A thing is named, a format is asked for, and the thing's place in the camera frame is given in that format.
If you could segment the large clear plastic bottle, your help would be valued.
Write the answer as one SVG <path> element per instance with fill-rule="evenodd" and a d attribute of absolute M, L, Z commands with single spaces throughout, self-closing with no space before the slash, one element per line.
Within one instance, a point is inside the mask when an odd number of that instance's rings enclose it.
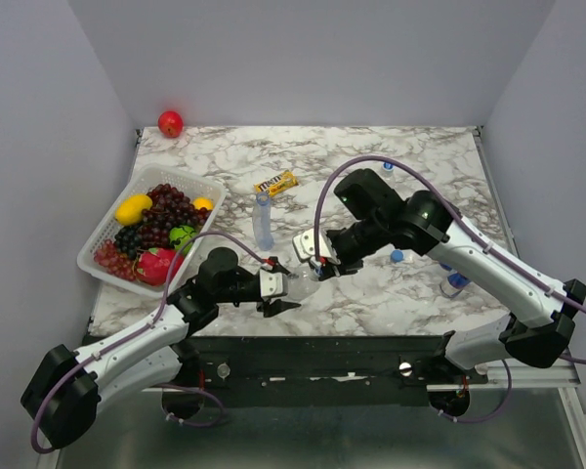
<path fill-rule="evenodd" d="M 320 287 L 320 282 L 315 281 L 311 275 L 311 268 L 304 265 L 298 266 L 287 275 L 286 298 L 300 303 L 315 294 Z"/>

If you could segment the small clear plastic bottle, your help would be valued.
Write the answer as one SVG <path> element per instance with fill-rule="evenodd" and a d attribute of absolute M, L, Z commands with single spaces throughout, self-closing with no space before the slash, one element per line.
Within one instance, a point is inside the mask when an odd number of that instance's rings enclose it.
<path fill-rule="evenodd" d="M 395 179 L 395 165 L 389 162 L 382 164 L 381 175 L 387 182 L 391 182 Z"/>

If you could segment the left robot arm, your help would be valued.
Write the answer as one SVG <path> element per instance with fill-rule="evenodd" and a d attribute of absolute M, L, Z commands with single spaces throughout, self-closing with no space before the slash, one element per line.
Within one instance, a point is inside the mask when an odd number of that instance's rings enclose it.
<path fill-rule="evenodd" d="M 250 273 L 233 250 L 218 247 L 144 319 L 75 351 L 64 345 L 48 351 L 21 396 L 33 420 L 33 449 L 48 454 L 74 443 L 122 394 L 170 381 L 188 385 L 197 363 L 175 345 L 210 324 L 222 304 L 254 303 L 266 317 L 290 309 L 282 300 L 289 275 L 276 257 Z"/>

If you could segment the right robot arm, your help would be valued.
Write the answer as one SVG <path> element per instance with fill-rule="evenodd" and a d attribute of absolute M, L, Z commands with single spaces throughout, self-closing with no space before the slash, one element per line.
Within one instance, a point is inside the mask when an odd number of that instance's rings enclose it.
<path fill-rule="evenodd" d="M 507 358 L 536 368 L 558 360 L 573 334 L 586 286 L 538 273 L 429 191 L 401 198 L 370 169 L 357 169 L 335 195 L 355 217 L 346 229 L 314 231 L 314 263 L 329 276 L 350 275 L 390 244 L 455 269 L 509 311 L 494 322 L 445 335 L 430 371 L 449 383 L 465 370 Z"/>

